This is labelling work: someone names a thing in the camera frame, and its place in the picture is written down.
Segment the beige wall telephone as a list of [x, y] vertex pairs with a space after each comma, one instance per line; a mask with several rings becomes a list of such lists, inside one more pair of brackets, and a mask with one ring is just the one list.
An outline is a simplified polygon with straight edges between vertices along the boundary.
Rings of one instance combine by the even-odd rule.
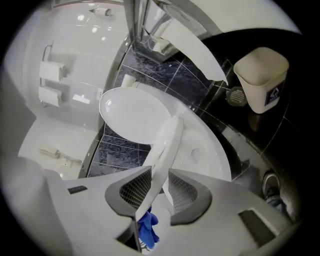
[[54, 148], [54, 147], [39, 148], [38, 151], [40, 154], [51, 157], [53, 159], [66, 159], [77, 165], [82, 165], [83, 163], [82, 160], [76, 159], [67, 154], [64, 154], [63, 152], [59, 151], [57, 148]]

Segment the person's blue jeans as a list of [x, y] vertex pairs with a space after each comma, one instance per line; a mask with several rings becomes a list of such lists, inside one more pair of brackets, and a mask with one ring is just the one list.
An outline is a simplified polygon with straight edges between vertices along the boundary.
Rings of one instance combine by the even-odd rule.
[[287, 206], [280, 197], [271, 197], [266, 202], [283, 214], [288, 214]]

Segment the blue cloth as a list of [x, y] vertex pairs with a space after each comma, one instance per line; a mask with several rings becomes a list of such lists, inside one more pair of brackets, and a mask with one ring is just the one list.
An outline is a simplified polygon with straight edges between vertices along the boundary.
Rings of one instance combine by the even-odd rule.
[[159, 223], [158, 218], [151, 213], [152, 207], [138, 220], [138, 236], [148, 249], [153, 249], [160, 238], [153, 230], [153, 226]]

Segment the white toilet bowl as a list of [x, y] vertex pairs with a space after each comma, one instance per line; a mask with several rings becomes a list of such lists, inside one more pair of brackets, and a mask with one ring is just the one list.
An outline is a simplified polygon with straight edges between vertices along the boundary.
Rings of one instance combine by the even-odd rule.
[[154, 95], [167, 107], [171, 118], [174, 116], [183, 118], [183, 133], [171, 168], [220, 180], [231, 180], [227, 154], [217, 136], [185, 103], [166, 92], [140, 82], [135, 82], [130, 88], [138, 88]]

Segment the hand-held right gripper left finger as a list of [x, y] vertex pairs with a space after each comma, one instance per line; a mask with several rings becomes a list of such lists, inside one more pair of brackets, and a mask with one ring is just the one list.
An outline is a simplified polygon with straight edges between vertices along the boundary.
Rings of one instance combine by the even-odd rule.
[[148, 209], [152, 171], [141, 166], [60, 182], [61, 220], [76, 255], [140, 255], [138, 211]]

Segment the person's left shoe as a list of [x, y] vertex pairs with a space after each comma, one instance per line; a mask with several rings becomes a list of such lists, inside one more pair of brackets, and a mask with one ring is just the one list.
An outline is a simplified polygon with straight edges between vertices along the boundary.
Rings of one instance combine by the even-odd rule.
[[280, 188], [281, 184], [277, 174], [272, 170], [268, 170], [264, 174], [262, 182], [262, 192], [264, 195], [264, 199], [266, 201], [270, 201], [279, 198]]

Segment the white toilet lid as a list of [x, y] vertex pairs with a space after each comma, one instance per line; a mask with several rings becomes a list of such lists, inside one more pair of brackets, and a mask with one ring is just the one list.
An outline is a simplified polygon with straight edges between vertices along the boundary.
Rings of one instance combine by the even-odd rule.
[[99, 101], [99, 113], [117, 135], [139, 144], [154, 144], [172, 117], [157, 97], [132, 87], [106, 91]]

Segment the cream waste bin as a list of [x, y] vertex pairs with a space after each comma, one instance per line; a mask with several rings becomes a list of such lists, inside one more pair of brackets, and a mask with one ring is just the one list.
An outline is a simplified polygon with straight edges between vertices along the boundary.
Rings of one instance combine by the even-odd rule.
[[262, 114], [278, 104], [289, 67], [286, 57], [268, 47], [258, 47], [234, 64], [252, 111]]

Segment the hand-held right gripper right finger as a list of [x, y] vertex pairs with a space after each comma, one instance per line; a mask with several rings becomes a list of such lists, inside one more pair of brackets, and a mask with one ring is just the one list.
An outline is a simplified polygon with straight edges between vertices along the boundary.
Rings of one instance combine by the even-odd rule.
[[170, 169], [169, 190], [189, 206], [170, 218], [154, 256], [275, 256], [294, 235], [285, 216], [236, 183]]

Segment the round metal floor drain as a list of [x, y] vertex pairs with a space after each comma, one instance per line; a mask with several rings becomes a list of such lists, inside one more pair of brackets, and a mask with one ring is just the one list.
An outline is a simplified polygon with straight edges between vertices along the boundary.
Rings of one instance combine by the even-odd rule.
[[243, 107], [248, 101], [241, 86], [235, 86], [226, 92], [226, 101], [232, 107]]

